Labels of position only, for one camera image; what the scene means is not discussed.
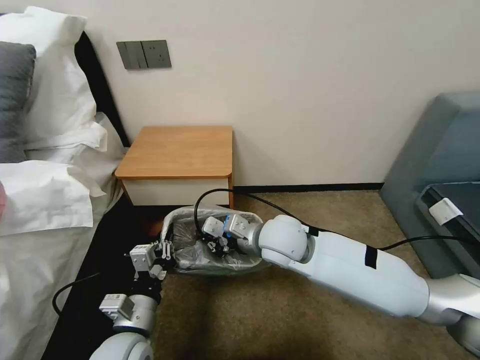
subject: white drawer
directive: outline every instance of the white drawer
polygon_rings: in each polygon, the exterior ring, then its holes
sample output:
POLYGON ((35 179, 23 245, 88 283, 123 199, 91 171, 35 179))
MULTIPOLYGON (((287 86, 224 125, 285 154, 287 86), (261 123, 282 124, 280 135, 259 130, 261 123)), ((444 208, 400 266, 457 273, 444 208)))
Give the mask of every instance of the white drawer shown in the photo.
MULTIPOLYGON (((122 180, 133 205, 194 205, 204 192, 228 189, 227 178, 122 180)), ((209 205, 228 205, 229 193, 214 192, 201 202, 209 205)))

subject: plastic bag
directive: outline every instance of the plastic bag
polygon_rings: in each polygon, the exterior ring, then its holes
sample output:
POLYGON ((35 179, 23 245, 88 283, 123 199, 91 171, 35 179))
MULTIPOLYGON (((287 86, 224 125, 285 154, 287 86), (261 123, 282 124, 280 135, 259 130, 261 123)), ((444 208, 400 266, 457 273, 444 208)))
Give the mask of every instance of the plastic bag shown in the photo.
MULTIPOLYGON (((224 220, 228 214, 241 214, 253 223, 262 223, 262 219, 252 212, 231 210, 220 206, 198 208, 200 226, 212 216, 224 220)), ((167 231, 173 226, 173 258, 177 261, 174 268, 177 273, 204 275, 235 275, 258 271, 269 264, 259 257, 231 251, 224 257, 214 255, 207 244, 197 240, 198 232, 194 222, 194 207, 186 206, 170 212, 163 220, 160 237, 165 240, 167 231)))

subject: beige carpet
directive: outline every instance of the beige carpet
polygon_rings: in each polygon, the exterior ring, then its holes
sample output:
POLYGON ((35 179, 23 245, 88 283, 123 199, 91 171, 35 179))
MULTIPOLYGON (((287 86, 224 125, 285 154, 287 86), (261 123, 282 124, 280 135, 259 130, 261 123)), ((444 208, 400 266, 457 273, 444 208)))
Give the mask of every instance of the beige carpet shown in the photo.
MULTIPOLYGON (((265 194, 307 223, 380 247, 403 234, 375 191, 265 194)), ((278 213, 249 199, 237 208, 278 213)), ((427 276, 409 245, 392 251, 427 276)), ((277 267, 229 278, 169 275, 155 359, 474 359, 440 327, 392 318, 277 267)))

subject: baseboard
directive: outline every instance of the baseboard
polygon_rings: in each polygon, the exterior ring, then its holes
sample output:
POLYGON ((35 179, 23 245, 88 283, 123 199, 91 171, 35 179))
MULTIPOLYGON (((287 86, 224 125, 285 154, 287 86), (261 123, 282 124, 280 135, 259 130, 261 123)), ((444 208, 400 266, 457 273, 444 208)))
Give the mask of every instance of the baseboard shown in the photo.
POLYGON ((349 191, 349 190, 380 190, 383 182, 360 182, 343 184, 314 184, 314 185, 265 185, 265 186, 234 186, 234 190, 244 193, 305 193, 322 191, 349 191))

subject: bedside table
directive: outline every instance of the bedside table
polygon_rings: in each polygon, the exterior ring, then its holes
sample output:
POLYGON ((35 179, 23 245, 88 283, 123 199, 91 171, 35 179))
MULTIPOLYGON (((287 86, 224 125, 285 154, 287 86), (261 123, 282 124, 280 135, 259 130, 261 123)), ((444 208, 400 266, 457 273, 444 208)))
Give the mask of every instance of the bedside table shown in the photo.
MULTIPOLYGON (((193 205, 231 189, 231 126, 146 126, 115 171, 133 205, 193 205)), ((233 207, 231 192, 203 204, 233 207)))

